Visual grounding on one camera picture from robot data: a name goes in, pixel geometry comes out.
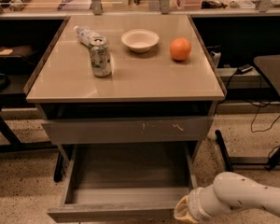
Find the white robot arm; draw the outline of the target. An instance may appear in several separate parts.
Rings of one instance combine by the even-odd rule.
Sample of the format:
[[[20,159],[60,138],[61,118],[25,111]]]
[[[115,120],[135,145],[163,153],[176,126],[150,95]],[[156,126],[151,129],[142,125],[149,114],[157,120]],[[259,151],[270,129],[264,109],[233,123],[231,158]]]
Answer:
[[[280,217],[280,188],[224,172],[217,175],[211,185],[185,195],[176,205],[174,217],[195,224],[246,209],[260,209]]]

